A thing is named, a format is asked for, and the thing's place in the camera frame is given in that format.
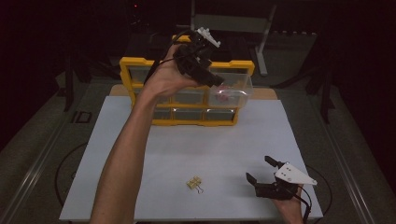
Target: human arm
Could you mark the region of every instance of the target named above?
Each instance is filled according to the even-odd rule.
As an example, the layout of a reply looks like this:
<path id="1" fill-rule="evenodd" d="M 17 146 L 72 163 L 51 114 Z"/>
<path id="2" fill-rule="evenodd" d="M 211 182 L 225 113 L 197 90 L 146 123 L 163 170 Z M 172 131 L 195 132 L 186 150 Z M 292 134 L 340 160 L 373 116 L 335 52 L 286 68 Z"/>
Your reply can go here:
<path id="1" fill-rule="evenodd" d="M 296 193 L 299 197 L 301 197 L 301 188 L 298 188 Z M 296 197 L 292 197 L 290 200 L 273 199 L 272 202 L 287 224 L 303 224 L 301 201 L 299 199 Z"/>
<path id="2" fill-rule="evenodd" d="M 172 46 L 165 60 L 172 59 L 178 46 Z M 175 61 L 157 68 L 138 95 L 134 108 L 106 160 L 102 171 L 91 223 L 131 223 L 143 173 L 146 143 L 157 101 L 186 87 L 198 84 L 182 76 Z"/>

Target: fingers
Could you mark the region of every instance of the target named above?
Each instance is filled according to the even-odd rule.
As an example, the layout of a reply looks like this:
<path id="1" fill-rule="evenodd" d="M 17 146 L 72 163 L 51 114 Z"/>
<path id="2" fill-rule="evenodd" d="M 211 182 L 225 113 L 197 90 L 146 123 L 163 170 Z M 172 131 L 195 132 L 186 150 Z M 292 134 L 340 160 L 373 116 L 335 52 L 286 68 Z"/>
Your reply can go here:
<path id="1" fill-rule="evenodd" d="M 192 78 L 184 77 L 183 86 L 184 87 L 199 87 L 201 85 Z"/>
<path id="2" fill-rule="evenodd" d="M 299 185 L 299 188 L 297 188 L 297 195 L 301 197 L 301 191 L 303 190 L 303 186 L 302 184 Z"/>
<path id="3" fill-rule="evenodd" d="M 180 47 L 180 44 L 177 45 L 172 45 L 171 48 L 169 48 L 165 60 L 173 58 L 174 53 L 177 51 L 177 49 Z"/>

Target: metal rod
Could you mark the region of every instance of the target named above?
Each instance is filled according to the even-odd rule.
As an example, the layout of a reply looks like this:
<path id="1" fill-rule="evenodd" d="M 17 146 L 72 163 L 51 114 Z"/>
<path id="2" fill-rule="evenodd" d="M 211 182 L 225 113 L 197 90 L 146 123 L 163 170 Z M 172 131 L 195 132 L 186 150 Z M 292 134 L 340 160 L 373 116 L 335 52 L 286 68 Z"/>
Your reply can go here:
<path id="1" fill-rule="evenodd" d="M 191 0 L 191 29 L 195 30 L 195 0 Z"/>
<path id="2" fill-rule="evenodd" d="M 313 97 L 314 96 L 308 96 L 309 102 L 314 108 L 315 115 L 317 116 L 320 125 L 322 126 L 328 139 L 330 140 L 335 163 L 337 164 L 341 177 L 344 180 L 349 196 L 353 204 L 355 205 L 355 209 L 358 213 L 359 218 L 361 219 L 361 223 L 375 223 L 373 215 L 371 214 L 370 209 L 368 208 L 367 203 L 364 200 L 363 195 L 361 194 L 361 189 L 359 188 L 355 177 L 353 176 L 352 172 L 349 169 L 349 166 L 347 165 L 343 150 L 340 148 L 337 141 L 335 140 L 334 134 L 332 132 L 332 127 L 330 124 L 326 124 L 322 119 L 318 107 L 314 104 Z"/>
<path id="3" fill-rule="evenodd" d="M 22 207 L 25 205 L 26 201 L 28 200 L 31 192 L 35 187 L 35 184 L 37 183 L 38 179 L 40 178 L 46 167 L 46 164 L 50 157 L 50 153 L 53 151 L 56 141 L 63 132 L 64 125 L 69 123 L 70 119 L 73 117 L 74 111 L 77 108 L 79 100 L 84 95 L 85 90 L 86 88 L 84 88 L 84 90 L 79 94 L 78 100 L 71 104 L 70 110 L 68 110 L 68 112 L 64 112 L 63 115 L 60 117 L 59 123 L 57 124 L 55 130 L 52 132 L 46 145 L 44 145 L 43 149 L 38 154 L 35 162 L 29 168 L 16 193 L 14 194 L 14 197 L 8 204 L 3 215 L 0 217 L 1 224 L 12 223 L 13 218 L 21 211 Z"/>
<path id="4" fill-rule="evenodd" d="M 270 34 L 271 25 L 272 25 L 272 21 L 275 16 L 275 12 L 276 12 L 276 5 L 273 5 L 273 7 L 271 8 L 271 13 L 268 17 L 268 22 L 265 25 L 264 33 L 262 35 L 262 42 L 260 43 L 259 49 L 257 50 L 258 52 L 262 53 L 262 51 L 264 50 L 264 45 L 265 45 L 265 42 L 267 41 L 268 35 Z"/>

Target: hand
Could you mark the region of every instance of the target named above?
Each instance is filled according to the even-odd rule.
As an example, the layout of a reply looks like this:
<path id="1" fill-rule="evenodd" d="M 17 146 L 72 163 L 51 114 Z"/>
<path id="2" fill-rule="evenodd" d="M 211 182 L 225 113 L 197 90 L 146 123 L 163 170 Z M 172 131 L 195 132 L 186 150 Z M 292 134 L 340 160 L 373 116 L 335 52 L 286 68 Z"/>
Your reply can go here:
<path id="1" fill-rule="evenodd" d="M 181 75 L 177 69 L 175 60 L 171 60 L 179 46 L 180 45 L 172 45 L 164 59 L 164 61 L 170 61 L 158 66 L 156 71 L 146 82 L 143 91 L 149 91 L 158 98 L 172 96 L 177 91 L 186 87 L 199 86 L 192 78 Z"/>
<path id="2" fill-rule="evenodd" d="M 301 197 L 301 188 L 297 189 L 297 195 Z M 300 224 L 303 223 L 303 216 L 301 214 L 301 201 L 296 197 L 292 197 L 290 200 L 276 200 L 273 199 L 272 202 L 279 210 L 283 219 L 288 224 Z"/>

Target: wire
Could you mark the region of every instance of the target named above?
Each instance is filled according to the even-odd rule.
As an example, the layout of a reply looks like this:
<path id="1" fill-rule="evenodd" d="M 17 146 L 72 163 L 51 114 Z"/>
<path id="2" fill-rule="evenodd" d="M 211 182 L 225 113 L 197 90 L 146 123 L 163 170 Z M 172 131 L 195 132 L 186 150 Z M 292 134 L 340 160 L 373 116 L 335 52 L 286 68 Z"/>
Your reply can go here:
<path id="1" fill-rule="evenodd" d="M 62 165 L 64 164 L 64 161 L 66 161 L 66 159 L 73 154 L 75 151 L 77 151 L 78 149 L 80 149 L 81 147 L 84 147 L 88 145 L 88 142 L 80 144 L 76 147 L 74 147 L 69 153 L 67 153 L 67 155 L 64 156 L 64 158 L 62 159 L 61 163 L 59 163 L 58 168 L 56 169 L 56 173 L 55 173 L 55 178 L 54 178 L 54 187 L 55 187 L 55 193 L 56 193 L 56 198 L 58 199 L 59 204 L 64 207 L 64 201 L 61 198 L 61 193 L 59 192 L 59 188 L 58 188 L 58 176 L 59 176 L 59 172 L 61 170 Z"/>
<path id="2" fill-rule="evenodd" d="M 315 173 L 317 173 L 318 175 L 320 175 L 320 177 L 324 180 L 324 182 L 327 185 L 327 188 L 329 189 L 329 195 L 330 195 L 330 201 L 329 201 L 329 205 L 327 206 L 326 210 L 323 212 L 323 216 L 325 216 L 327 214 L 327 212 L 329 212 L 330 208 L 332 207 L 332 188 L 330 187 L 329 182 L 327 181 L 327 179 L 316 169 L 314 169 L 312 166 L 309 165 L 305 165 L 306 167 L 308 167 L 309 169 L 313 170 Z M 319 218 L 316 222 L 314 222 L 314 224 L 317 224 L 318 222 L 320 222 L 322 218 Z"/>
<path id="3" fill-rule="evenodd" d="M 163 64 L 163 63 L 167 63 L 167 62 L 172 61 L 172 60 L 176 60 L 176 59 L 181 59 L 181 58 L 189 57 L 189 56 L 195 54 L 198 50 L 196 50 L 196 51 L 193 52 L 193 53 L 189 53 L 189 54 L 186 54 L 186 55 L 182 55 L 182 56 L 179 56 L 179 57 L 176 57 L 176 58 L 171 58 L 171 59 L 163 60 L 163 61 L 161 61 L 158 65 L 161 65 L 161 64 Z"/>
<path id="4" fill-rule="evenodd" d="M 308 196 L 308 199 L 309 199 L 309 206 L 312 207 L 312 200 L 311 200 L 311 197 L 309 196 L 308 192 L 306 192 L 306 190 L 303 189 L 300 185 L 297 185 L 297 187 L 305 192 L 306 196 Z"/>
<path id="5" fill-rule="evenodd" d="M 291 192 L 289 189 L 283 187 L 282 185 L 278 185 L 278 186 L 281 187 L 282 189 L 284 189 L 285 191 L 287 191 L 293 197 L 300 200 L 300 202 L 305 204 L 306 208 L 305 208 L 305 212 L 304 212 L 303 223 L 306 223 L 306 221 L 308 220 L 309 213 L 311 213 L 311 208 L 312 208 L 311 197 L 309 197 L 308 193 L 304 190 L 306 195 L 308 195 L 309 202 L 311 202 L 311 204 L 308 204 L 308 202 L 306 200 L 304 200 L 302 197 L 298 196 L 296 193 Z"/>

